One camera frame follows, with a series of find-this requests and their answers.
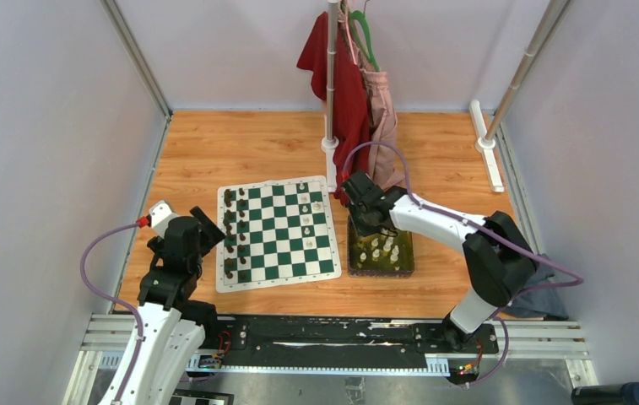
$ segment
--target wooden table surface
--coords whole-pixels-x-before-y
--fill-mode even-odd
[[[150,190],[147,209],[160,199],[180,215],[199,206],[217,220],[221,186],[326,175],[318,112],[177,112]],[[429,201],[467,213],[512,214],[509,196],[490,191],[469,114],[398,115],[398,146],[409,162],[414,191]],[[343,271],[315,283],[220,294],[215,290],[215,254],[209,253],[192,295],[219,312],[325,316],[444,317],[469,287],[463,257],[446,246],[414,236],[416,269],[411,278],[351,278],[346,268],[348,211],[332,202]],[[151,229],[138,232],[120,290],[137,302],[139,283],[152,252]]]

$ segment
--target pole base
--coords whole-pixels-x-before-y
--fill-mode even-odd
[[[490,190],[493,192],[504,192],[506,188],[503,186],[501,179],[501,171],[498,170],[498,162],[495,160],[495,139],[486,139],[485,121],[483,113],[480,112],[480,103],[477,100],[471,101],[468,108],[471,112],[471,120],[474,122],[474,130],[476,132],[476,149],[483,156],[483,165],[485,173],[488,175],[488,183]]]
[[[339,146],[339,140],[322,139],[322,150],[327,154],[327,189],[329,192],[337,191],[337,165],[334,164],[334,150]]]

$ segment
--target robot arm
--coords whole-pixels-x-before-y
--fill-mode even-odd
[[[383,229],[406,230],[436,240],[466,258],[471,289],[444,319],[443,338],[455,349],[470,340],[480,325],[508,303],[535,274],[536,263],[492,240],[468,225],[481,224],[509,241],[530,250],[515,222],[506,213],[489,217],[461,213],[415,196],[425,206],[433,205],[464,220],[416,205],[405,189],[384,192],[364,172],[354,173],[342,184],[349,198],[351,220],[366,236]]]
[[[225,235],[199,208],[190,212],[192,217],[180,216],[165,201],[150,209],[150,226],[158,236],[148,243],[153,261],[140,282],[142,343],[131,337],[101,405],[167,404],[187,360],[206,338],[205,327],[216,322],[214,305],[189,298],[202,274],[203,257]],[[133,372],[116,400],[136,350]]]

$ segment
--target green tray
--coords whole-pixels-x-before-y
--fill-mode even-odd
[[[393,244],[398,246],[398,260],[391,263],[390,253],[385,254],[382,246],[386,242],[388,235],[374,234],[360,238],[356,234],[356,229],[349,219],[347,225],[347,259],[349,261],[349,276],[352,277],[384,277],[384,278],[408,278],[414,273],[414,240],[410,232],[402,230],[394,231]],[[379,240],[378,249],[381,252],[376,261],[372,260],[371,241]],[[359,260],[361,253],[366,254],[366,260]]]

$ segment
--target gray wall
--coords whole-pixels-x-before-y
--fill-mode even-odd
[[[357,8],[363,0],[349,1]],[[179,109],[319,108],[297,58],[326,0],[119,0]],[[501,100],[547,0],[371,0],[376,58],[401,110]]]
[[[639,2],[574,2],[507,127],[598,377],[639,380]]]
[[[61,401],[163,126],[100,2],[0,2],[0,403]]]

